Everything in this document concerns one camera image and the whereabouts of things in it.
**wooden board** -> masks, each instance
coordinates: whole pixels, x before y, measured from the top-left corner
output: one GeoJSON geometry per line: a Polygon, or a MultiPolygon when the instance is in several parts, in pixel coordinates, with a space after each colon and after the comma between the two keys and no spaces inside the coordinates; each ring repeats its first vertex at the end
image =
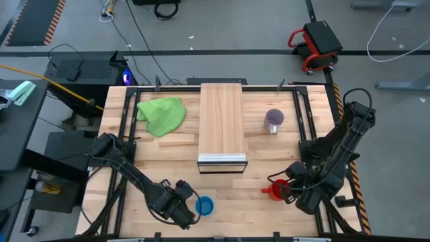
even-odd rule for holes
{"type": "Polygon", "coordinates": [[[246,161],[241,84],[202,84],[199,119],[199,162],[246,161]]]}
{"type": "MultiPolygon", "coordinates": [[[[125,87],[110,87],[105,112],[101,121],[100,134],[117,134],[124,105],[125,87]]],[[[324,136],[333,127],[333,118],[323,86],[308,86],[310,105],[318,136],[324,136]]],[[[200,94],[194,92],[143,93],[142,101],[160,97],[176,96],[187,109],[183,124],[172,133],[161,138],[150,135],[145,122],[136,125],[137,152],[135,165],[154,182],[167,178],[172,184],[184,179],[196,189],[199,195],[214,199],[215,210],[209,217],[192,225],[188,231],[179,227],[164,225],[150,216],[144,204],[143,195],[130,183],[127,186],[121,237],[153,237],[162,232],[163,237],[271,237],[274,231],[281,236],[315,236],[316,223],[313,216],[298,210],[294,204],[270,200],[261,188],[270,185],[266,177],[284,170],[289,164],[300,159],[298,151],[298,123],[294,102],[290,92],[243,92],[243,120],[245,129],[245,149],[248,167],[244,174],[200,175],[196,165],[199,140],[200,94]],[[270,135],[263,127],[266,111],[280,109],[285,121],[278,135],[270,135]]],[[[304,103],[300,98],[305,130],[310,137],[308,121],[304,113],[304,103]]],[[[126,134],[131,123],[131,108],[128,111],[126,134]]],[[[105,204],[110,178],[110,168],[103,168],[87,184],[83,210],[90,220],[94,220],[105,204]]],[[[345,182],[339,192],[351,198],[351,189],[345,182]]],[[[195,212],[196,197],[187,204],[195,212]]],[[[111,226],[113,231],[116,209],[113,209],[111,226]]],[[[327,217],[322,209],[323,223],[328,231],[327,217]]],[[[360,230],[355,208],[340,208],[339,212],[349,224],[360,230]]],[[[77,234],[89,224],[81,215],[77,234]]]]}

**blue bowl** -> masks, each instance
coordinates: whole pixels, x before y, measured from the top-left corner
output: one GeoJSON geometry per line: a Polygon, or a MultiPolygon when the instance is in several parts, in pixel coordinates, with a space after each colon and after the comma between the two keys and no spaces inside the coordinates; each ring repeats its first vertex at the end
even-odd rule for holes
{"type": "MultiPolygon", "coordinates": [[[[202,202],[202,216],[209,216],[214,211],[214,201],[208,196],[201,196],[200,201],[202,202]]],[[[196,201],[196,211],[200,212],[200,202],[196,201]]]]}

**concrete floor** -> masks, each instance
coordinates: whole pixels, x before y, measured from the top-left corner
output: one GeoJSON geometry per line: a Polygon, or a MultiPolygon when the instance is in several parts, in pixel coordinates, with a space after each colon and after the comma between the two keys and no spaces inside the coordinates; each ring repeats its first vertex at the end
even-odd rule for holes
{"type": "MultiPolygon", "coordinates": [[[[18,0],[0,1],[0,29],[15,11],[18,0]]],[[[356,11],[351,1],[313,1],[318,19],[327,20],[345,50],[364,50],[380,18],[381,11],[356,11]]],[[[219,49],[287,49],[290,32],[309,22],[306,5],[294,0],[183,0],[178,14],[161,22],[154,15],[133,6],[136,19],[153,50],[219,50],[219,49]]],[[[80,51],[127,50],[113,25],[98,21],[98,0],[67,1],[50,46],[6,47],[0,52],[48,51],[67,43],[80,51]]],[[[390,14],[372,42],[372,50],[412,49],[430,36],[424,23],[430,22],[430,1],[410,13],[390,14]]],[[[133,50],[146,50],[126,3],[118,0],[115,22],[133,50]]],[[[378,56],[379,59],[390,56],[378,56]]],[[[136,57],[140,70],[151,79],[167,79],[148,56],[136,57]]],[[[278,84],[287,81],[325,82],[322,73],[309,77],[300,70],[297,56],[158,56],[157,60],[171,78],[244,77],[250,84],[278,84]]],[[[375,63],[366,56],[340,56],[334,82],[345,93],[354,87],[368,89],[374,99],[376,125],[365,135],[356,162],[372,232],[375,235],[430,238],[430,193],[427,165],[430,130],[430,95],[428,93],[376,91],[378,81],[412,81],[429,71],[430,57],[406,56],[389,63],[375,63]]],[[[46,57],[0,58],[0,63],[43,74],[46,57]]],[[[29,79],[28,76],[0,69],[0,79],[29,79]]],[[[366,103],[366,97],[351,95],[366,103]]],[[[40,117],[60,124],[70,110],[57,100],[45,100],[40,117]]],[[[43,153],[49,132],[55,126],[38,120],[29,148],[43,153]]],[[[37,212],[34,225],[38,235],[28,238],[19,234],[26,211],[24,202],[11,241],[42,241],[72,237],[79,210],[72,214],[37,212]]]]}

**green cloth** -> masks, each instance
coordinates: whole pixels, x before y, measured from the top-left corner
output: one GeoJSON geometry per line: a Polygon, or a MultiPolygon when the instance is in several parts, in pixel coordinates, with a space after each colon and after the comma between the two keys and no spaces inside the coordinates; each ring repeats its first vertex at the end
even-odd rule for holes
{"type": "Polygon", "coordinates": [[[138,121],[146,121],[146,129],[152,135],[163,135],[181,126],[187,110],[178,97],[164,97],[137,104],[138,121]]]}

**blue light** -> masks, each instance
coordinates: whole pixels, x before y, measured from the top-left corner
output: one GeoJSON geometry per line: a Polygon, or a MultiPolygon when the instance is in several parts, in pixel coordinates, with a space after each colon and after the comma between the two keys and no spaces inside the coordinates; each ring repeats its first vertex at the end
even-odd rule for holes
{"type": "Polygon", "coordinates": [[[124,72],[122,73],[122,82],[125,85],[131,85],[132,84],[132,73],[130,71],[129,68],[125,69],[124,72]]]}

